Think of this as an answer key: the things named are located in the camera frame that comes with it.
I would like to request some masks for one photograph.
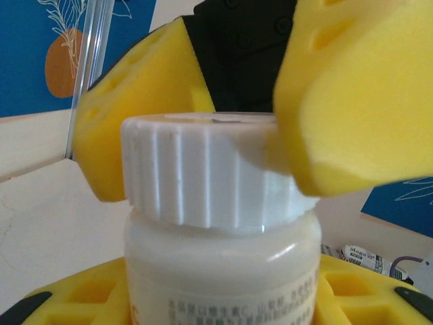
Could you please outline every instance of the yellow sponge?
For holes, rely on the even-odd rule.
[[[124,119],[214,106],[182,18],[136,44],[78,103],[72,150],[95,195],[124,200]]]
[[[300,189],[433,175],[433,1],[300,0],[274,107]]]
[[[322,255],[311,325],[431,324],[395,293],[396,287],[415,290],[404,282]],[[123,258],[40,288],[29,297],[43,292],[52,296],[23,325],[136,324],[129,312]]]

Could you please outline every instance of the white screw cap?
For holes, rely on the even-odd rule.
[[[122,125],[124,186],[152,218],[200,228],[263,228],[295,220],[317,198],[277,173],[272,114],[140,116]]]

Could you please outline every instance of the yellow foam base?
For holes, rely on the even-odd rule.
[[[394,293],[397,286],[413,290],[404,282],[323,255],[311,325],[431,324]],[[29,296],[43,291],[53,295],[24,325],[133,324],[123,258],[40,288]]]

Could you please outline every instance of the white line drawing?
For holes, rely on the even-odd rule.
[[[128,17],[129,19],[133,19],[133,15],[128,7],[128,4],[125,2],[125,0],[121,0],[125,6],[125,8],[127,9],[128,13],[127,14],[116,14],[115,12],[113,12],[113,16],[118,16],[118,17]]]
[[[78,68],[78,55],[81,44],[76,40],[80,18],[86,10],[86,0],[37,0],[41,5],[49,5],[52,9],[46,9],[48,18],[57,24],[52,30],[63,37],[65,40],[62,46],[68,47],[69,63],[72,78],[75,79]],[[113,16],[128,17],[133,19],[133,15],[125,2],[121,0],[127,9],[127,14],[116,14]]]
[[[412,186],[417,185],[420,186],[420,188],[399,196],[395,201],[413,200],[433,195],[433,177],[412,179],[410,181],[404,181],[403,184]]]

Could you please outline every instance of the white bottle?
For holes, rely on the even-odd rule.
[[[122,126],[133,211],[133,323],[301,325],[315,306],[321,230],[282,166],[271,114],[174,114]]]

